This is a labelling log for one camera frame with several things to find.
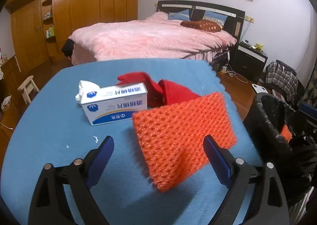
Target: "red glove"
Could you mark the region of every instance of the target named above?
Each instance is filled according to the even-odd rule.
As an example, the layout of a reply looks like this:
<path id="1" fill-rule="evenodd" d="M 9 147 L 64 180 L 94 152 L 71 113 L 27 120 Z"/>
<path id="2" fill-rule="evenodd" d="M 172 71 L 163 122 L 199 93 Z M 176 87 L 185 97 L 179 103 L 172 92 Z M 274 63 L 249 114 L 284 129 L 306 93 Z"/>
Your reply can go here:
<path id="1" fill-rule="evenodd" d="M 127 73 L 119 76 L 118 80 L 120 83 L 117 85 L 143 82 L 147 89 L 147 102 L 151 107 L 186 102 L 200 97 L 187 87 L 169 80 L 160 80 L 156 83 L 145 72 Z"/>

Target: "blue pillow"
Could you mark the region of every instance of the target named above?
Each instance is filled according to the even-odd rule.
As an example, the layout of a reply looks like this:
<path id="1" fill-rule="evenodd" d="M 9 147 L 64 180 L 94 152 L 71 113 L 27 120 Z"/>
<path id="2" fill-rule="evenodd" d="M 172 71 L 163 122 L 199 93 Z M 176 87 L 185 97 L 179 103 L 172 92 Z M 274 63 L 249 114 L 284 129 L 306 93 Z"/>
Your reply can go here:
<path id="1" fill-rule="evenodd" d="M 205 14 L 203 15 L 202 19 L 213 21 L 217 23 L 221 27 L 221 29 L 223 29 L 227 18 L 228 18 L 228 15 L 223 15 L 223 14 L 219 14 L 219 13 L 215 13 L 213 11 L 207 10 L 205 11 Z"/>
<path id="2" fill-rule="evenodd" d="M 170 12 L 168 14 L 168 20 L 191 21 L 189 18 L 189 9 L 180 12 Z"/>

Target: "drawer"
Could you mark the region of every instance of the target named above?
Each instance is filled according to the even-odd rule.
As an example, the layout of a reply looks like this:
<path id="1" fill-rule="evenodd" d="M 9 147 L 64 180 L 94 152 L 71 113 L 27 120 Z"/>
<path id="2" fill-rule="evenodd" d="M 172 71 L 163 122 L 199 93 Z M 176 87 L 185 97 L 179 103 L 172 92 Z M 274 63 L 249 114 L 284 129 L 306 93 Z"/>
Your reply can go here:
<path id="1" fill-rule="evenodd" d="M 257 83 L 264 65 L 265 63 L 261 60 L 238 50 L 235 55 L 233 70 L 247 79 Z"/>
<path id="2" fill-rule="evenodd" d="M 261 55 L 259 55 L 259 54 L 256 54 L 256 53 L 252 52 L 251 50 L 245 49 L 245 48 L 242 47 L 242 46 L 239 46 L 239 47 L 238 47 L 238 51 L 239 51 L 239 52 L 243 52 L 243 53 L 245 53 L 245 54 L 247 54 L 247 55 L 249 55 L 249 56 L 251 56 L 251 57 L 257 59 L 257 60 L 259 60 L 260 62 L 263 62 L 263 63 L 266 62 L 266 59 L 265 59 L 263 56 L 261 56 Z"/>

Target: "blue logo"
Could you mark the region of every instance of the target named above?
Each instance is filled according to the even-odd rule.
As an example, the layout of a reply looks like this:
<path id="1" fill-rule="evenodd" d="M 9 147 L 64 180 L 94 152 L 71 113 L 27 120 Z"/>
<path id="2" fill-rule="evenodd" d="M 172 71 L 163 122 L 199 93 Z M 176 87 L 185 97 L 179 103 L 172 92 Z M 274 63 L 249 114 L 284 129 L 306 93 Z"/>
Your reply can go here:
<path id="1" fill-rule="evenodd" d="M 87 97 L 88 97 L 88 98 L 92 98 L 92 97 L 96 96 L 96 94 L 97 94 L 96 91 L 89 92 L 89 93 L 87 93 Z"/>
<path id="2" fill-rule="evenodd" d="M 96 112 L 96 111 L 98 111 L 98 105 L 96 105 L 96 104 L 91 104 L 91 105 L 88 105 L 87 106 L 87 109 L 90 111 L 90 112 Z"/>

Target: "tissue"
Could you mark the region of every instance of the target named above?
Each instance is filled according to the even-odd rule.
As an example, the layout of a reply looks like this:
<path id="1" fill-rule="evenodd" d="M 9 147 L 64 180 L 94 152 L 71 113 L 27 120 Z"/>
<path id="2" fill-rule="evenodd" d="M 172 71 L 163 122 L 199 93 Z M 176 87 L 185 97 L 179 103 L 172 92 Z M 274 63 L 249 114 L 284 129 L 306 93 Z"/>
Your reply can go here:
<path id="1" fill-rule="evenodd" d="M 81 100 L 81 97 L 83 96 L 85 91 L 95 91 L 100 89 L 100 86 L 98 86 L 97 84 L 92 83 L 90 81 L 85 81 L 85 80 L 81 80 L 78 84 L 78 87 L 79 87 L 79 92 L 75 96 L 75 99 L 77 102 Z"/>

